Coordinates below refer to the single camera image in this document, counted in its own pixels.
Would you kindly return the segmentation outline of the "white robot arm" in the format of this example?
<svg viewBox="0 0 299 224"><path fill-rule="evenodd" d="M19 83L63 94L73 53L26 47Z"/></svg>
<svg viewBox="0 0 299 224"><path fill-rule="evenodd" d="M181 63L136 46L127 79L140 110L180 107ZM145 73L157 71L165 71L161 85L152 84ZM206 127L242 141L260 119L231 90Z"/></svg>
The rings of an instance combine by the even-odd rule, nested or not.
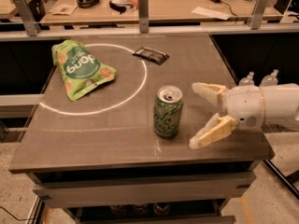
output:
<svg viewBox="0 0 299 224"><path fill-rule="evenodd" d="M207 147L234 130L247 130L265 124L296 130L299 125L299 86L236 86L227 89L219 84L196 82L193 91L222 112L214 114L189 143L190 148Z"/></svg>

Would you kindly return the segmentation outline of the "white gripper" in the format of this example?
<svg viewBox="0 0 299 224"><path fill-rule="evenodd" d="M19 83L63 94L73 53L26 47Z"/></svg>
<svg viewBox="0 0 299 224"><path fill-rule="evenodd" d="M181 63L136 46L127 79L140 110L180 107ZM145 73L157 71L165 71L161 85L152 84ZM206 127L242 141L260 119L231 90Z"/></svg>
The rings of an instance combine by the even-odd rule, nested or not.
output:
<svg viewBox="0 0 299 224"><path fill-rule="evenodd" d="M213 115L205 127L190 139L191 149L207 147L220 141L231 135L236 128L256 128L264 122L264 100L259 87L237 86L228 90L224 85L195 82L192 90L214 106L222 101L223 111L227 115Z"/></svg>

